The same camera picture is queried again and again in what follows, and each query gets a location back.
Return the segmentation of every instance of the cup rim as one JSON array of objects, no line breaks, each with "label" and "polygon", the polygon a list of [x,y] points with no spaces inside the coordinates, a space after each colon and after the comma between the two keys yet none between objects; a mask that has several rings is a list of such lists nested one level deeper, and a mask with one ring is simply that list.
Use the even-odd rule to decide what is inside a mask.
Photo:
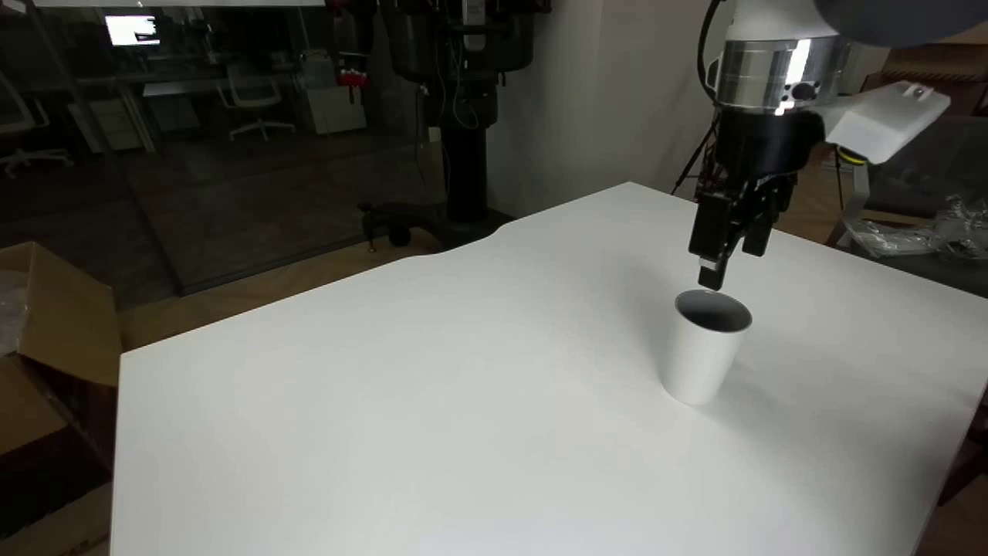
[{"label": "cup rim", "polygon": [[676,313],[711,334],[740,334],[754,320],[745,302],[720,290],[682,290],[676,295]]}]

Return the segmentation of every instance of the chair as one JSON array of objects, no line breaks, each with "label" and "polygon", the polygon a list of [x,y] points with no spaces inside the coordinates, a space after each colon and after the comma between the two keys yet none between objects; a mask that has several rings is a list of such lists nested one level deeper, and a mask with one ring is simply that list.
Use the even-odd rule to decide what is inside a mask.
[{"label": "chair", "polygon": [[[0,75],[0,137],[25,137],[31,131],[49,127],[49,113],[35,103],[37,121],[25,103],[25,97]],[[31,166],[35,161],[54,161],[72,166],[73,161],[62,148],[46,151],[25,151],[15,148],[11,153],[0,157],[2,173],[11,180],[17,166]]]},{"label": "chair", "polygon": [[270,75],[258,75],[249,65],[229,65],[226,93],[218,86],[218,100],[226,108],[252,113],[252,124],[245,124],[226,134],[230,142],[245,134],[258,134],[265,142],[270,142],[270,131],[296,134],[296,127],[287,121],[262,117],[262,111],[282,103],[282,86]]}]

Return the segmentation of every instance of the white table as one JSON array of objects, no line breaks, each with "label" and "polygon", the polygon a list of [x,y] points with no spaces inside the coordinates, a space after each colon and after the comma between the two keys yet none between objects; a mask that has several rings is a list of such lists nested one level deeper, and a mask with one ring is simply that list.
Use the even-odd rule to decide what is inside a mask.
[{"label": "white table", "polygon": [[118,556],[912,554],[988,302],[771,236],[707,412],[653,375],[690,204],[619,185],[123,359]]}]

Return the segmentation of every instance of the cardboard box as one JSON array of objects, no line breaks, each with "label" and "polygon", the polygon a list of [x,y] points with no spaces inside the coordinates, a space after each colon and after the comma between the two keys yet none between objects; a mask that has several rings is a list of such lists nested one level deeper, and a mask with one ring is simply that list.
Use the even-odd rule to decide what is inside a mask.
[{"label": "cardboard box", "polygon": [[118,369],[112,287],[39,245],[0,249],[0,533],[112,462]]},{"label": "cardboard box", "polygon": [[988,24],[975,24],[975,27],[954,35],[949,39],[937,39],[937,43],[988,43]]},{"label": "cardboard box", "polygon": [[980,113],[988,100],[988,47],[925,43],[913,49],[892,49],[884,70],[870,75],[860,91],[895,81],[919,81],[952,97],[952,113]]}]

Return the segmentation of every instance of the glass wall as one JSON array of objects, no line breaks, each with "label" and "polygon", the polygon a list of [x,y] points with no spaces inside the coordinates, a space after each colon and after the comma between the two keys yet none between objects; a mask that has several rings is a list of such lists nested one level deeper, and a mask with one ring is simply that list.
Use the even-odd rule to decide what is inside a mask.
[{"label": "glass wall", "polygon": [[0,245],[53,246],[121,306],[355,245],[361,204],[442,198],[416,86],[384,35],[369,86],[339,86],[320,4],[2,6],[31,124],[0,124]]}]

